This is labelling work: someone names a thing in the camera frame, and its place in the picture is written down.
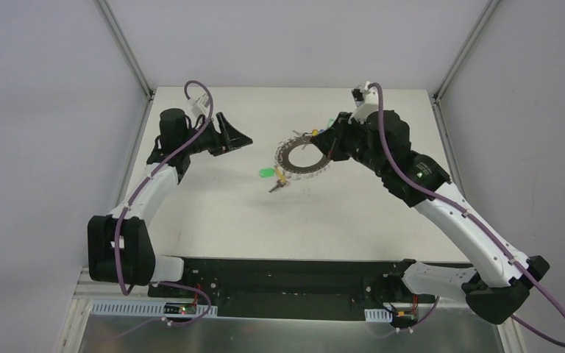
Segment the green key tag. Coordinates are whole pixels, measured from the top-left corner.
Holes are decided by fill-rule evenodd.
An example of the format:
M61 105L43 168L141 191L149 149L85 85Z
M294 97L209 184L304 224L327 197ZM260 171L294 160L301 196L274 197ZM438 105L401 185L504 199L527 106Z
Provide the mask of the green key tag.
M259 170L259 177L261 178L269 178L275 176L276 176L276 171L273 168L263 168Z

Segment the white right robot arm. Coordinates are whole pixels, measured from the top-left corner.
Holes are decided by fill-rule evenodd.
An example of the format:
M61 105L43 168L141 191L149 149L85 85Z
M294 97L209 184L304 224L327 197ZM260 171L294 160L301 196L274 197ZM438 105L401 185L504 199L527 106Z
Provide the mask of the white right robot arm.
M505 255L472 220L465 201L449 174L432 158L411 148L410 127L393 110L383 113L385 139L402 172L417 185L450 198L447 204L407 184L391 167L379 137L378 114L363 123L340 113L333 125L310 137L310 142L333 162L353 159L379 177L384 188L434 223L471 263L468 268L428 265L404 259L383 280L392 298L404 302L427 294L465 302L479 317L501 324L530 295L530 279L542 279L550 265L540 255L528 257L515 249Z

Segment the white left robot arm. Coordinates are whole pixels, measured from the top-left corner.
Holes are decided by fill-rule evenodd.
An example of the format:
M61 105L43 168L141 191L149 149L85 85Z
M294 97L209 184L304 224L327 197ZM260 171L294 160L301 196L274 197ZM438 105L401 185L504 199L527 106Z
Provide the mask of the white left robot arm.
M124 293L135 286L166 282L177 297L189 296L195 278L184 271L181 257L154 252L148 226L164 199L181 183L191 155L214 157L249 146L253 140L216 113L218 125L201 114L196 124L179 108L160 114L160 134L146 160L143 177L125 200L107 215L88 222L88 267L98 282L113 282Z

